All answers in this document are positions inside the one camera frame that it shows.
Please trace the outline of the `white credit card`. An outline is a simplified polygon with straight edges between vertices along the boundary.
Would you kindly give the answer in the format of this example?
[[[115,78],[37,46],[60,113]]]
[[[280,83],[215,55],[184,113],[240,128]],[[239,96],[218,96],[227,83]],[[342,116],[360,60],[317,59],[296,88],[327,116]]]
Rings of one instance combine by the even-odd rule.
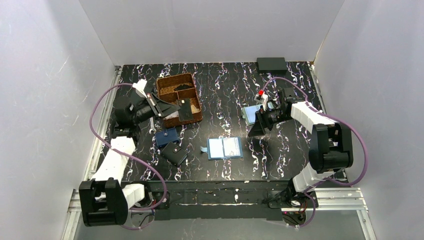
[[[175,112],[173,112],[173,113],[171,113],[171,114],[169,114],[168,116],[165,117],[166,120],[173,119],[173,118],[179,118],[179,112],[178,111],[175,111]]]

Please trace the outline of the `blue card holder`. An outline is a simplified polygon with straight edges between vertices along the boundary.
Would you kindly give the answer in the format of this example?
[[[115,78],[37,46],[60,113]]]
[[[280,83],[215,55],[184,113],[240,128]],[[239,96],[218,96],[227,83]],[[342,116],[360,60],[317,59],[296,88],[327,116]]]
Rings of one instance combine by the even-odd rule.
[[[208,160],[235,159],[244,156],[240,137],[209,138],[206,146],[200,147]]]

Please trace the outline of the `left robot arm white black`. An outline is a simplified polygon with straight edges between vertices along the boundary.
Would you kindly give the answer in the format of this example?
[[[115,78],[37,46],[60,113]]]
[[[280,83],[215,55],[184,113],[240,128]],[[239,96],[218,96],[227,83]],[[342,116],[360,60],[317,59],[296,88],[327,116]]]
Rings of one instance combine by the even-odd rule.
[[[167,117],[179,109],[153,93],[118,99],[106,157],[91,179],[81,182],[78,189],[87,227],[122,225],[130,208],[145,198],[142,183],[121,184],[126,165],[140,140],[139,125],[153,117]]]

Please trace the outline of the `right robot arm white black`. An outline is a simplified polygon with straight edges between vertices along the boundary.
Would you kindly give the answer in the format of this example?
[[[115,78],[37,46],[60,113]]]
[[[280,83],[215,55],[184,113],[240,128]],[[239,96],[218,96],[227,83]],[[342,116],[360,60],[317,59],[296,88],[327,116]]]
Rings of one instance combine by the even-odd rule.
[[[308,193],[318,183],[353,164],[352,134],[343,123],[322,115],[304,97],[295,95],[291,88],[278,92],[277,100],[269,100],[263,90],[254,99],[261,103],[255,112],[255,122],[248,137],[259,137],[271,131],[275,124],[296,120],[311,135],[308,163],[292,177],[287,192]]]

